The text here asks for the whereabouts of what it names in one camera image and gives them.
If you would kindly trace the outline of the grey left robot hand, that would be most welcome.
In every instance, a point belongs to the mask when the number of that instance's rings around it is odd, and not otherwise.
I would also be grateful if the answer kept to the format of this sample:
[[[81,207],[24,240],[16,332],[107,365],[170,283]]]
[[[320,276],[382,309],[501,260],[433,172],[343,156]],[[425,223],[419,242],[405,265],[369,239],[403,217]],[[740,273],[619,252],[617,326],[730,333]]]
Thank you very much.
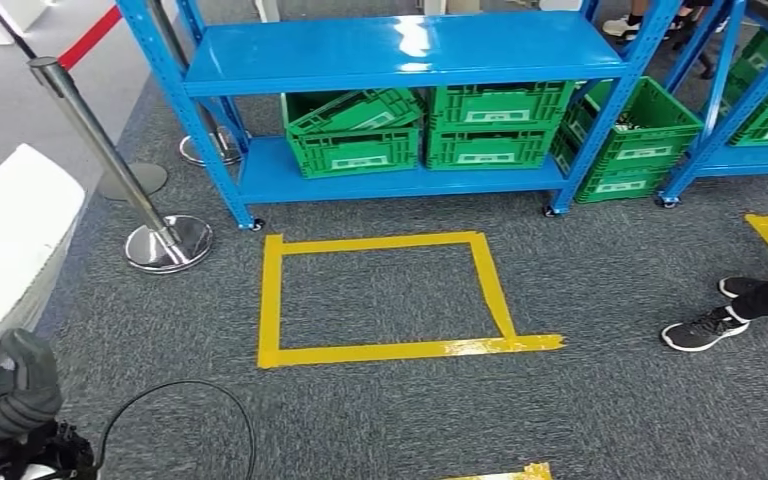
[[[48,343],[26,330],[11,329],[0,349],[13,368],[0,367],[0,423],[38,423],[56,416],[63,404],[55,356]]]

